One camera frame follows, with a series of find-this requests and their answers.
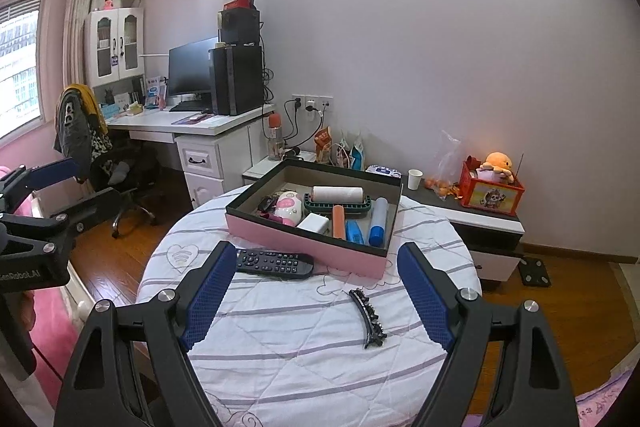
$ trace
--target heart embroidery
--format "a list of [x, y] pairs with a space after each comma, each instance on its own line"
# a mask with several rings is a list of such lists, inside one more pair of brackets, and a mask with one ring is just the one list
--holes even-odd
[[180, 273], [184, 273], [197, 256], [198, 247], [196, 247], [196, 245], [187, 245], [186, 247], [171, 245], [166, 251], [166, 258], [169, 264]]

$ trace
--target window frame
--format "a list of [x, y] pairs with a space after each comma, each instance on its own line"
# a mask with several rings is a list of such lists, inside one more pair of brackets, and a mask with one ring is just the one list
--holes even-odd
[[[18, 3], [23, 0], [5, 0], [0, 7], [9, 6], [11, 4]], [[30, 121], [23, 123], [21, 126], [16, 127], [14, 130], [9, 131], [4, 136], [0, 137], [0, 148], [5, 147], [14, 140], [18, 139], [25, 134], [42, 127], [47, 124], [44, 113], [44, 100], [42, 95], [42, 86], [40, 85], [40, 50], [42, 49], [42, 19], [44, 15], [44, 7], [46, 0], [40, 0], [40, 7], [38, 8], [38, 25], [36, 26], [36, 90], [38, 92], [38, 108], [40, 115], [33, 118]]]

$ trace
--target chair base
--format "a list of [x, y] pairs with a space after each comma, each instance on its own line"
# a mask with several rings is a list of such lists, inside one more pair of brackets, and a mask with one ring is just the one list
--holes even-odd
[[141, 210], [149, 218], [149, 224], [151, 226], [158, 224], [156, 215], [153, 212], [151, 212], [151, 210], [149, 210], [148, 208], [145, 208], [139, 203], [134, 203], [130, 193], [124, 194], [124, 202], [120, 208], [120, 211], [118, 212], [118, 215], [113, 220], [113, 224], [111, 225], [111, 237], [113, 237], [114, 239], [117, 239], [118, 237], [120, 237], [120, 231], [118, 230], [118, 226], [120, 225], [120, 220], [122, 219], [122, 216], [124, 216], [124, 213], [127, 212], [128, 210]]

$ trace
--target white wall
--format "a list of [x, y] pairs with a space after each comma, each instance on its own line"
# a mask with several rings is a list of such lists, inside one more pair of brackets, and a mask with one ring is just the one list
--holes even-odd
[[[145, 0], [146, 53], [216, 33], [222, 0]], [[635, 0], [256, 0], [280, 101], [335, 97], [368, 162], [429, 163], [440, 129], [517, 161], [526, 241], [637, 255]], [[148, 74], [166, 61], [147, 59]]]
[[[0, 6], [12, 0], [0, 0]], [[53, 150], [56, 136], [54, 118], [56, 105], [62, 92], [62, 32], [66, 0], [44, 0], [38, 15], [38, 74], [44, 122], [38, 128], [0, 147], [0, 165], [16, 168], [42, 166], [62, 159]], [[62, 208], [81, 197], [79, 185], [73, 180], [47, 187], [41, 191], [41, 202], [46, 213]]]

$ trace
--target black remote control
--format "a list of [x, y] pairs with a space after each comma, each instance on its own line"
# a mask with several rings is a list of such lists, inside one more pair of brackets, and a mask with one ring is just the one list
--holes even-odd
[[238, 248], [239, 272], [274, 275], [281, 279], [306, 279], [314, 270], [314, 258], [304, 253]]

